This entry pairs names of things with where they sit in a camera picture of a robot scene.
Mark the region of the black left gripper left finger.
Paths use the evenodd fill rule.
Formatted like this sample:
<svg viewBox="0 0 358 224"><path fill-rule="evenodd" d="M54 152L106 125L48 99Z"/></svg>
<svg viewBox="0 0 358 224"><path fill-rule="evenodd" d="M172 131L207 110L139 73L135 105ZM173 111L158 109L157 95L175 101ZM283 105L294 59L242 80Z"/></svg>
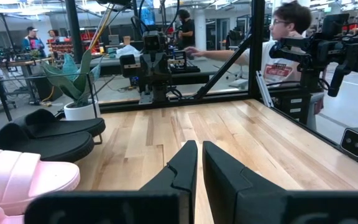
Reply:
<svg viewBox="0 0 358 224"><path fill-rule="evenodd" d="M139 190L45 194L27 207L25 224L193 223L198 148L187 141Z"/></svg>

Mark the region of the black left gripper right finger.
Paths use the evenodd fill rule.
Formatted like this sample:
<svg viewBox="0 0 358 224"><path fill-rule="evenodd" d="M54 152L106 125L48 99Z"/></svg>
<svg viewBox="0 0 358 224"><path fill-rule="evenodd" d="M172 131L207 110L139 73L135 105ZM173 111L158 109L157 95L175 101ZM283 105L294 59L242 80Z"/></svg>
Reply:
<svg viewBox="0 0 358 224"><path fill-rule="evenodd" d="M215 223L358 223L358 191L285 190L210 141L203 172Z"/></svg>

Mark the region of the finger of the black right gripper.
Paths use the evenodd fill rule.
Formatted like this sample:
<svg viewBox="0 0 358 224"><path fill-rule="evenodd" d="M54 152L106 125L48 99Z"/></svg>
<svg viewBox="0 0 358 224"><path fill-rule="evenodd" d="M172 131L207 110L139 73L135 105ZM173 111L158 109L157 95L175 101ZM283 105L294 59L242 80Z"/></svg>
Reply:
<svg viewBox="0 0 358 224"><path fill-rule="evenodd" d="M148 67L148 76L151 77L155 73L154 62L156 59L156 53L147 54L146 62Z"/></svg>
<svg viewBox="0 0 358 224"><path fill-rule="evenodd" d="M167 55L165 53L157 53L157 75L167 74Z"/></svg>

